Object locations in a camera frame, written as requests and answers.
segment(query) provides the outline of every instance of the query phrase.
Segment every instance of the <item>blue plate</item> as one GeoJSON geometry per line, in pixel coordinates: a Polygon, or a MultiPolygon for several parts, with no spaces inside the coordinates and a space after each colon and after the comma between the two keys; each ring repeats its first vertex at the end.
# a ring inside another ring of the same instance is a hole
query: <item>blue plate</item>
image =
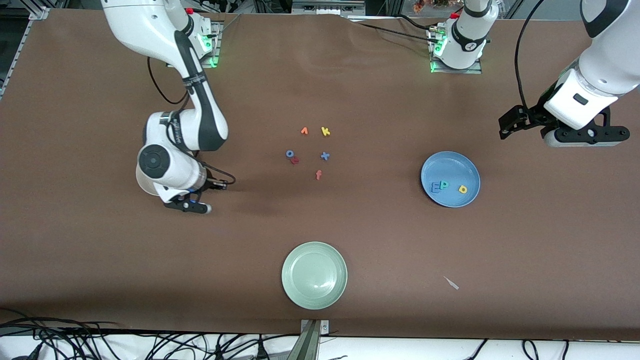
{"type": "Polygon", "coordinates": [[[453,151],[431,155],[422,166],[422,187],[442,206],[460,208],[480,192],[480,174],[466,156],[453,151]]]}

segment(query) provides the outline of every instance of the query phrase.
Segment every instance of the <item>plate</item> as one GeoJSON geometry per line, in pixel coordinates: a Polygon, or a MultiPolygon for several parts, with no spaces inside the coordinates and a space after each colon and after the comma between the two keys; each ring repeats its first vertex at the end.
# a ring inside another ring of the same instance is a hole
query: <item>plate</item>
{"type": "Polygon", "coordinates": [[[333,305],[347,286],[347,265],[329,244],[299,245],[284,261],[282,286],[296,305],[320,310],[333,305]]]}
{"type": "Polygon", "coordinates": [[[453,151],[431,155],[420,175],[424,191],[442,206],[469,205],[480,192],[480,174],[466,156],[453,151]]]}

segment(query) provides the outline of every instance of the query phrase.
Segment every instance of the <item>green plate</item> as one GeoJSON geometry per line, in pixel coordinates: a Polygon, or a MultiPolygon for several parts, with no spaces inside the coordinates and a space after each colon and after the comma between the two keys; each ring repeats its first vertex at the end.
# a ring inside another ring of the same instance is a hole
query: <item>green plate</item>
{"type": "Polygon", "coordinates": [[[347,265],[331,245],[304,243],[287,256],[282,286],[296,305],[320,310],[338,301],[347,286],[347,265]]]}

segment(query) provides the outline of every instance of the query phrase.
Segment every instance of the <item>brown table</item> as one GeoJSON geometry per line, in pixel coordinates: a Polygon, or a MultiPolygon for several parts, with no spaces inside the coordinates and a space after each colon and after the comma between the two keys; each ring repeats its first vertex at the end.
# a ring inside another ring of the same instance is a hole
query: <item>brown table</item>
{"type": "MultiPolygon", "coordinates": [[[[139,329],[296,332],[302,318],[328,318],[342,335],[640,338],[638,94],[612,106],[632,132],[615,148],[551,149],[535,130],[500,141],[497,119],[519,101],[521,25],[498,21],[484,73],[457,76],[430,73],[419,40],[337,16],[243,15],[207,71],[229,140],[203,154],[238,183],[206,193],[214,211],[202,216],[136,183],[142,127],[173,109],[144,57],[102,12],[53,10],[0,102],[0,304],[139,329]],[[465,208],[421,188],[423,161],[444,150],[481,173],[465,208]],[[349,269],[322,311],[280,284],[306,241],[332,244],[349,269]]],[[[532,22],[529,102],[588,44],[578,22],[532,22]]],[[[177,73],[154,68],[179,98],[177,73]]]]}

